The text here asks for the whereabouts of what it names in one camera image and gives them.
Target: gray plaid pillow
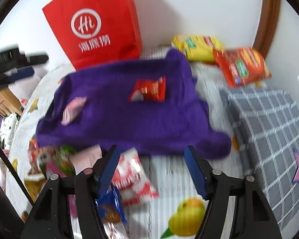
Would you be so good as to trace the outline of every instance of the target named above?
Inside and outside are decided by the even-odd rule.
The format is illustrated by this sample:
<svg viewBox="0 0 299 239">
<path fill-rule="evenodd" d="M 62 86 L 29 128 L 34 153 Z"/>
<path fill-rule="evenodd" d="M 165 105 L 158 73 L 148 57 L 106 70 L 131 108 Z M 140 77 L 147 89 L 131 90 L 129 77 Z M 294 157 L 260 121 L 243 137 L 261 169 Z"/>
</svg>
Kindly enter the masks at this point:
<svg viewBox="0 0 299 239">
<path fill-rule="evenodd" d="M 239 143 L 245 174 L 260 184 L 283 229 L 299 210 L 299 183 L 292 183 L 299 152 L 299 109 L 284 90 L 220 91 Z"/>
</svg>

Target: wooden frame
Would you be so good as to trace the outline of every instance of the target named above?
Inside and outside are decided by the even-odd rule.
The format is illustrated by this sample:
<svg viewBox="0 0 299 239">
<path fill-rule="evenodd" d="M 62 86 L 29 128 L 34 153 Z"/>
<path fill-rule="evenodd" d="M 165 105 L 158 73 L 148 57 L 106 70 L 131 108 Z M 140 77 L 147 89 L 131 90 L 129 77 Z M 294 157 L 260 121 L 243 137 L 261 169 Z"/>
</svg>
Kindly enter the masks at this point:
<svg viewBox="0 0 299 239">
<path fill-rule="evenodd" d="M 273 41 L 279 19 L 280 0 L 263 0 L 262 12 L 253 48 L 265 58 Z"/>
<path fill-rule="evenodd" d="M 0 91 L 0 115 L 2 117 L 14 112 L 21 116 L 22 111 L 21 103 L 8 88 Z"/>
</svg>

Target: white wall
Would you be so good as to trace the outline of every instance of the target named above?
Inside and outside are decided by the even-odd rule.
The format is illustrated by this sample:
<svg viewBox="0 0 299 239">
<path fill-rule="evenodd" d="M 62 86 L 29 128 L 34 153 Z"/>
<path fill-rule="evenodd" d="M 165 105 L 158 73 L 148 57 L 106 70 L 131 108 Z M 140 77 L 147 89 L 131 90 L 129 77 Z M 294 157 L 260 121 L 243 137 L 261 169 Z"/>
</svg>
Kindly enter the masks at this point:
<svg viewBox="0 0 299 239">
<path fill-rule="evenodd" d="M 19 44 L 46 51 L 48 69 L 69 63 L 42 7 L 51 0 L 20 0 L 0 26 L 0 48 Z M 228 47 L 251 46 L 262 0 L 135 0 L 144 46 L 170 44 L 175 34 L 217 36 Z"/>
<path fill-rule="evenodd" d="M 299 16 L 286 0 L 266 63 L 273 76 L 268 85 L 289 90 L 299 106 Z"/>
<path fill-rule="evenodd" d="M 175 34 L 218 37 L 227 47 L 252 46 L 262 0 L 134 0 L 145 45 Z"/>
</svg>

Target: wooden furniture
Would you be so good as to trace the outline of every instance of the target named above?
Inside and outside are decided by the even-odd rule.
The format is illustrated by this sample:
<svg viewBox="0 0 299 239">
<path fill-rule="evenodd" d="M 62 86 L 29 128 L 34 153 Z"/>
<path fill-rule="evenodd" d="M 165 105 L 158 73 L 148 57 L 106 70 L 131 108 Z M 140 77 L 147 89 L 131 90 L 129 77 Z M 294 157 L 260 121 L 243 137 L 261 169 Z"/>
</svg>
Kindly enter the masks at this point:
<svg viewBox="0 0 299 239">
<path fill-rule="evenodd" d="M 14 112 L 21 116 L 22 111 L 21 103 L 8 88 L 0 91 L 0 115 L 2 117 Z"/>
</svg>

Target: pink candy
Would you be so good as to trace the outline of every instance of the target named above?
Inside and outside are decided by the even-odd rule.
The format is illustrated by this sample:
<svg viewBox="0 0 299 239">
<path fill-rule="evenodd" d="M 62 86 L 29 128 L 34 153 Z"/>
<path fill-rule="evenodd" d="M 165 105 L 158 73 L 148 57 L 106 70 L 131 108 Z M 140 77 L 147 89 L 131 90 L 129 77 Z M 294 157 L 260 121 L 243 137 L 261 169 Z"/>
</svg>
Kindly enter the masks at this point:
<svg viewBox="0 0 299 239">
<path fill-rule="evenodd" d="M 61 124 L 63 126 L 69 125 L 79 115 L 85 105 L 86 97 L 76 97 L 66 107 L 63 112 L 63 119 Z"/>
</svg>

